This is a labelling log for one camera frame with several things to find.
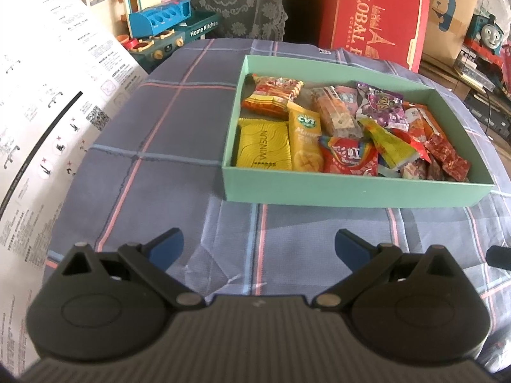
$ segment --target eiffel tower graphic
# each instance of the eiffel tower graphic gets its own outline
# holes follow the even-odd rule
[[[369,29],[369,31],[372,34],[372,38],[370,42],[367,42],[367,44],[374,44],[374,43],[385,43],[395,46],[395,43],[389,42],[389,40],[384,39],[383,37],[380,37],[378,33],[376,33],[374,30]]]

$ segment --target black cable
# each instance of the black cable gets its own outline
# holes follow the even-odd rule
[[[490,93],[488,89],[483,88],[484,92],[486,94],[486,97],[488,98],[488,123],[486,124],[486,130],[484,131],[485,135],[488,135],[488,128],[490,127],[490,119],[492,117],[492,104],[490,102]]]

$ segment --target brown cardboard box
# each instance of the brown cardboard box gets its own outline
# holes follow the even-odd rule
[[[453,66],[477,0],[430,0],[423,54]]]

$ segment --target cardboard box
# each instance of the cardboard box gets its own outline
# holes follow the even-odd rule
[[[418,71],[429,0],[324,0],[319,47]]]
[[[430,0],[423,53],[453,66],[476,4],[477,0]]]
[[[457,152],[472,163],[470,183],[388,179],[298,171],[234,167],[238,118],[247,74],[286,76],[306,83],[353,86],[355,81],[403,93],[429,106]],[[222,161],[227,201],[330,207],[462,207],[472,206],[493,188],[490,172],[462,124],[440,94],[397,76],[339,64],[289,57],[246,56],[240,71]]]

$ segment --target screw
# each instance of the screw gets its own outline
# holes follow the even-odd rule
[[[335,307],[341,303],[341,297],[335,294],[321,294],[316,302],[323,307]]]
[[[202,302],[202,297],[194,292],[183,292],[177,296],[176,302],[180,305],[194,306]]]

